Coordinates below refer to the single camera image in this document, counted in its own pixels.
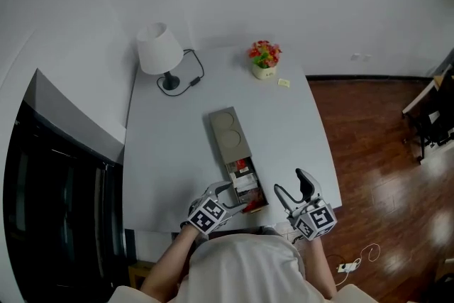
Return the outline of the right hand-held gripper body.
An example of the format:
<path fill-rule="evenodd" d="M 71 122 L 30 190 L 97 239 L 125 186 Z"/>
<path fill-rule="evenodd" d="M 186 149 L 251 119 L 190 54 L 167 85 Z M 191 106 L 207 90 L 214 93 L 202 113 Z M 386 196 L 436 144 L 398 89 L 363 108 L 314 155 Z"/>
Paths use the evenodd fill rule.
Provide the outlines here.
<path fill-rule="evenodd" d="M 334 211 L 323 197 L 302 202 L 297 210 L 288 213 L 287 220 L 292 228 L 299 231 L 307 241 L 327 234 L 336 225 Z"/>

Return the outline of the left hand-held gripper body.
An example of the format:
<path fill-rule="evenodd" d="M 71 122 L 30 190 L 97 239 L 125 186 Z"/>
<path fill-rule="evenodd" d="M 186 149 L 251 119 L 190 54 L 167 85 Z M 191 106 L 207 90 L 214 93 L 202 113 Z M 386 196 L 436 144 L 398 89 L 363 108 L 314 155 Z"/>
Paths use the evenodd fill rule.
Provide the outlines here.
<path fill-rule="evenodd" d="M 210 234 L 230 218 L 228 207 L 220 203 L 218 196 L 226 188 L 207 188 L 200 198 L 194 200 L 189 208 L 187 219 L 180 225 L 193 226 L 199 233 Z"/>

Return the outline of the brown drawer box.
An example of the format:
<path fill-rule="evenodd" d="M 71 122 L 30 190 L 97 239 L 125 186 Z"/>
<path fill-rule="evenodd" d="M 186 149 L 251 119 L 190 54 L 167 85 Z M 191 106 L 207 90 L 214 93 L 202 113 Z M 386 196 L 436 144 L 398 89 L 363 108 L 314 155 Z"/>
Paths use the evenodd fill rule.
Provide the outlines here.
<path fill-rule="evenodd" d="M 233 107 L 210 113 L 209 120 L 225 168 L 230 162 L 252 158 L 238 115 Z"/>

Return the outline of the person's right forearm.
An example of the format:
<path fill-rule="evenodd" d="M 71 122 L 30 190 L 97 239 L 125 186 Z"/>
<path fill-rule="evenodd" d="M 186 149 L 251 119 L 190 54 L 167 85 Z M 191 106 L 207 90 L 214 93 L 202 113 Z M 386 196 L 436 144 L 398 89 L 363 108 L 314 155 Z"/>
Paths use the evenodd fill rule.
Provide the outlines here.
<path fill-rule="evenodd" d="M 320 238 L 307 241 L 304 251 L 306 280 L 313 285 L 325 299 L 332 299 L 336 293 L 336 284 L 328 266 L 326 254 Z"/>

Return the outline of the person's left forearm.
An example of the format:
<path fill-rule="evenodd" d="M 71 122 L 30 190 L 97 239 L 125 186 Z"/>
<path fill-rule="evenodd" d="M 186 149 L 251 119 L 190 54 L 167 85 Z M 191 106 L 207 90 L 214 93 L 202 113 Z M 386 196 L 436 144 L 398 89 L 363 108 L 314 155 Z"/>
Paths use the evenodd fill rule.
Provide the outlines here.
<path fill-rule="evenodd" d="M 190 248 L 198 235 L 199 231 L 192 225 L 183 226 L 170 247 L 151 268 L 140 291 L 161 303 L 171 300 Z"/>

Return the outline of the white power strip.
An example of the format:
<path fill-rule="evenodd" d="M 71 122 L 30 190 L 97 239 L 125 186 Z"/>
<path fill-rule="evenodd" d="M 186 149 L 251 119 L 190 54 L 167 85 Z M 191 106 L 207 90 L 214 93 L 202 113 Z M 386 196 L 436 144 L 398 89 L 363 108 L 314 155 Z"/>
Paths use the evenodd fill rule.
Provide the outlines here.
<path fill-rule="evenodd" d="M 350 272 L 353 272 L 353 271 L 355 271 L 358 268 L 359 264 L 360 264 L 360 262 L 358 260 L 353 261 L 352 263 L 340 264 L 337 267 L 337 272 L 338 273 L 350 273 Z"/>

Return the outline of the person's white shirt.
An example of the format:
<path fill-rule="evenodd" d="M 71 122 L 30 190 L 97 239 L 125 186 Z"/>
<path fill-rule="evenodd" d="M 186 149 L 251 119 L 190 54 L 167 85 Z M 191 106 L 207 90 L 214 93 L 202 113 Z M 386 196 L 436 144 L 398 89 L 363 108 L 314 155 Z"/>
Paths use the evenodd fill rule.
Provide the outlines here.
<path fill-rule="evenodd" d="M 240 234 L 203 243 L 168 303 L 377 303 L 355 285 L 331 299 L 307 279 L 300 254 L 280 236 Z"/>

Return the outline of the wooden stool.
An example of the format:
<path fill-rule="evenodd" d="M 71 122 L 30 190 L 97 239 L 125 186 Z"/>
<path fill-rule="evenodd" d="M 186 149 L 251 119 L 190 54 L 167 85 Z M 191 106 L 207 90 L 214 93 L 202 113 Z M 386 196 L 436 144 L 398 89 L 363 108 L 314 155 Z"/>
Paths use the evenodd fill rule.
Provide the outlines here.
<path fill-rule="evenodd" d="M 155 264 L 152 262 L 142 260 L 138 260 L 132 265 L 129 265 L 128 274 L 130 286 L 139 290 L 154 265 Z"/>

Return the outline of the potted red and yellow flowers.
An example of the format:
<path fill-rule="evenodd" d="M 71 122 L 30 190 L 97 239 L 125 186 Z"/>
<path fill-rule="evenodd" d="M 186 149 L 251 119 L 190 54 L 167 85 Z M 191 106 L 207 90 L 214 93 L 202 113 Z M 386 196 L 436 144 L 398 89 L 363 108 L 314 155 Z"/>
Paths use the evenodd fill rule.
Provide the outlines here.
<path fill-rule="evenodd" d="M 252 61 L 252 73 L 260 80 L 268 79 L 277 72 L 281 47 L 268 40 L 254 42 L 248 50 L 248 57 Z"/>

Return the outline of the black chair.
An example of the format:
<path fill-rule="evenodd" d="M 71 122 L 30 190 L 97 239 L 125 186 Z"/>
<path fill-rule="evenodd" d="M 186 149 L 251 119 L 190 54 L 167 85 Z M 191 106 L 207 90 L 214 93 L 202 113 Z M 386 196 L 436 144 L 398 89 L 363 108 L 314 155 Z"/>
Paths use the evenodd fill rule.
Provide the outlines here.
<path fill-rule="evenodd" d="M 437 92 L 417 117 L 405 113 L 402 118 L 408 118 L 409 125 L 416 129 L 415 136 L 419 137 L 421 154 L 416 160 L 421 163 L 425 158 L 427 146 L 443 146 L 448 141 L 454 140 L 454 99 L 450 94 Z"/>

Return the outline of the light wooden desk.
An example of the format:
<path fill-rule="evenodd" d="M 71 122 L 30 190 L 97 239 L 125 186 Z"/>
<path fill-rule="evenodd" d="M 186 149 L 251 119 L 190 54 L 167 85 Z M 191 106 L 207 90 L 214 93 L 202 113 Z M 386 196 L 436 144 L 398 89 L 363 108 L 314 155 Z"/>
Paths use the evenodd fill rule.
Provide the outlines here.
<path fill-rule="evenodd" d="M 433 72 L 433 78 L 423 91 L 402 110 L 402 116 L 409 113 L 432 89 L 438 90 L 448 71 L 454 70 L 454 48 L 441 65 Z"/>

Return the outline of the white shade table lamp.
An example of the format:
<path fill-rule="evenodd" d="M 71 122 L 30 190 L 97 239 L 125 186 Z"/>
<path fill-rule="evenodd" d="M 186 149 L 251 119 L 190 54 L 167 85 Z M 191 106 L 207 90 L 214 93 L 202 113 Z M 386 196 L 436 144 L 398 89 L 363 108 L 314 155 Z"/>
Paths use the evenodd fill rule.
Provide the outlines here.
<path fill-rule="evenodd" d="M 171 74 L 184 57 L 184 51 L 167 24 L 153 23 L 136 37 L 140 67 L 148 75 L 164 75 L 162 87 L 171 91 L 180 80 Z"/>

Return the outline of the black glass cabinet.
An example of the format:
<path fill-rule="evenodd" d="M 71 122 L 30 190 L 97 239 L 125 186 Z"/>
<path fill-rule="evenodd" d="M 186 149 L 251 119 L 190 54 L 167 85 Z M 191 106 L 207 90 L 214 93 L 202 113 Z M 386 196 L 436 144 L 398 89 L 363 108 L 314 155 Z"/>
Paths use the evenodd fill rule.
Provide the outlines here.
<path fill-rule="evenodd" d="M 127 285 L 123 168 L 22 104 L 4 173 L 12 270 L 26 303 L 106 303 Z"/>

